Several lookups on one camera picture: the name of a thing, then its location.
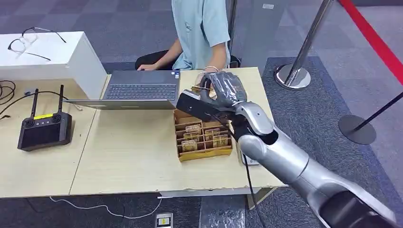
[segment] laptop keyboard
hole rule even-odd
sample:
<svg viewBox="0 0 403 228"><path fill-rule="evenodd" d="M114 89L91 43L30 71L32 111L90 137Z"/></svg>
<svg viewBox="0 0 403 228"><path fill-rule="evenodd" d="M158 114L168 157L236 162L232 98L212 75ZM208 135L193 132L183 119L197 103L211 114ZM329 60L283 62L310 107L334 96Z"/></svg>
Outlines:
<svg viewBox="0 0 403 228"><path fill-rule="evenodd" d="M175 100L176 85L134 85L134 84L111 84L106 99L127 99L127 100L155 100L168 99Z"/></svg>

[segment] black cable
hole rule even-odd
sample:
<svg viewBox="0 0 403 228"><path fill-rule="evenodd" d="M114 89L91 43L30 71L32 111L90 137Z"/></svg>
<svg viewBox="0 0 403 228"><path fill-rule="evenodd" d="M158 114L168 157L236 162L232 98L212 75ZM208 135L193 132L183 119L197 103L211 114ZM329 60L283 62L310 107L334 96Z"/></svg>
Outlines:
<svg viewBox="0 0 403 228"><path fill-rule="evenodd" d="M31 209L32 209L34 212L36 212L36 213L45 213L45 212L48 212L48 211L50 211L50 210L54 210L55 208L58 208L58 207L60 207L60 206L64 206L64 205L65 205L65 204L58 204L58 205L53 206L53 207L51 207L51 208L49 208L49 209L47 209L47 210L40 211L40 210L36 210L36 209L35 209L34 205L31 203L31 201L30 201L28 198L24 198L24 199L27 201L27 203L28 203L28 205L31 207Z"/></svg>
<svg viewBox="0 0 403 228"><path fill-rule="evenodd" d="M11 95L11 97L10 97L6 102L0 103L0 105L4 105L4 104L6 104L7 102L9 102L12 98L14 98L14 95L15 95L15 88L16 88L15 83L12 82L12 81L9 81L9 80L1 80L0 83L2 83L2 82L12 83L13 86L14 86L14 88L11 88L10 86L5 86L5 85L1 85L1 84L0 84L0 100L3 100L3 99L5 99L5 98L7 98L8 96ZM4 89L4 88L10 89L11 92L8 93L7 95L3 96L3 92L4 92L3 89Z"/></svg>
<svg viewBox="0 0 403 228"><path fill-rule="evenodd" d="M126 213L126 207L123 203L122 203L122 206L123 206L123 214L122 214L122 220L120 220L119 227L122 225L122 222L123 222L123 219L125 218L125 213Z"/></svg>
<svg viewBox="0 0 403 228"><path fill-rule="evenodd" d="M245 154L243 155L243 159L245 160L246 174L247 174L247 176L248 176L249 188L250 188L250 192L251 192L251 195L252 195L253 204L255 204L256 212L258 213L258 217L259 217L259 219L260 219L260 222L261 222L262 226L263 226L264 228L266 228L266 224L264 223L263 218L262 218L262 216L260 215L260 210L259 210L259 208L258 208L258 204L256 203L255 194L253 193L252 182L250 181L250 174L249 174L248 161L247 161L247 159L246 159L246 155L245 155Z"/></svg>
<svg viewBox="0 0 403 228"><path fill-rule="evenodd" d="M53 91L39 91L39 92L38 92L38 94L42 94L42 93L51 93L51 94L56 94L56 95L60 96L60 94L55 93L55 92L53 92ZM25 95L25 96L23 96L23 97L18 98L18 99L15 100L15 101L11 102L8 106L6 106L6 107L0 112L0 115L3 114L4 111L6 111L8 108L10 108L10 106L12 106L13 104L15 104L16 102L22 100L23 98L26 98L26 97L29 97L29 96L33 96L33 95L35 95L35 94L36 94L36 93L32 93L32 94L29 94L29 95ZM4 116L0 117L0 120L3 119L3 118L10 118L10 117L11 117L11 116L9 116L9 115L4 115Z"/></svg>
<svg viewBox="0 0 403 228"><path fill-rule="evenodd" d="M215 115L211 115L211 116L212 116L216 121L220 122L221 125L222 125L223 127L225 127L225 128L228 130L228 132L231 134L231 136L235 139L235 134L231 131L231 129L230 129L225 123L221 122L221 120L220 120L218 117L216 117ZM256 212L258 213L258 217L259 217L259 219L260 219L260 222L261 222L262 226L263 226L264 228L266 228L266 224L265 224L264 221L263 221L263 218L262 218L262 216L261 216L261 214L260 214L260 210L259 210L258 204L256 203L255 193L253 193L252 182L250 181L250 174L249 174L249 165L248 165L248 161L247 161L247 159L246 159L246 155L245 155L245 154L242 154L242 155L243 155L243 159L245 160L246 175L248 176L250 194L252 195L253 204L255 204Z"/></svg>

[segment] white box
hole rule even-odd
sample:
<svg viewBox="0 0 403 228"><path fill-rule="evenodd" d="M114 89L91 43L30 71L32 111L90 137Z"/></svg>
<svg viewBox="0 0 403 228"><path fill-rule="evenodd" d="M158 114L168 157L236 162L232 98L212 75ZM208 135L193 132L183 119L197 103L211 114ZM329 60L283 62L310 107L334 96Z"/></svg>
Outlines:
<svg viewBox="0 0 403 228"><path fill-rule="evenodd" d="M84 32L37 33L38 39L24 53L6 47L21 34L0 35L0 79L39 80L72 78L89 99L99 99L106 71ZM33 56L33 53L51 59Z"/></svg>

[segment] table leg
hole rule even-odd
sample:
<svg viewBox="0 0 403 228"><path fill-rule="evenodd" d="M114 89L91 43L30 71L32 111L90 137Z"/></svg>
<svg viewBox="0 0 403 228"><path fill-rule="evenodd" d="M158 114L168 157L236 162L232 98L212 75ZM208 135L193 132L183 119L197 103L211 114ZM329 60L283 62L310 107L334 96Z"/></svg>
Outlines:
<svg viewBox="0 0 403 228"><path fill-rule="evenodd" d="M259 204L260 202L262 202L267 196L269 196L276 189L277 189L277 187L260 189L257 193L255 193L256 204ZM254 209L255 204L253 203L252 195L249 194L246 197L248 199L248 208L249 208L249 210Z"/></svg>

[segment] red rope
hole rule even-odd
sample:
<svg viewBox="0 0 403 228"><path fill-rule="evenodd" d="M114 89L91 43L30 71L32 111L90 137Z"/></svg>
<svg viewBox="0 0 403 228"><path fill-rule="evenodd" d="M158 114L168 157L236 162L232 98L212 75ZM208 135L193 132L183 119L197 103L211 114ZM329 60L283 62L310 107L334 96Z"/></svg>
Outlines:
<svg viewBox="0 0 403 228"><path fill-rule="evenodd" d="M399 61L396 55L390 50L385 42L379 37L375 30L371 27L368 21L357 10L350 0L340 0L340 3L353 19L354 23L360 29L363 36L368 40L371 47L377 55L386 64L393 75L403 84L403 64Z"/></svg>

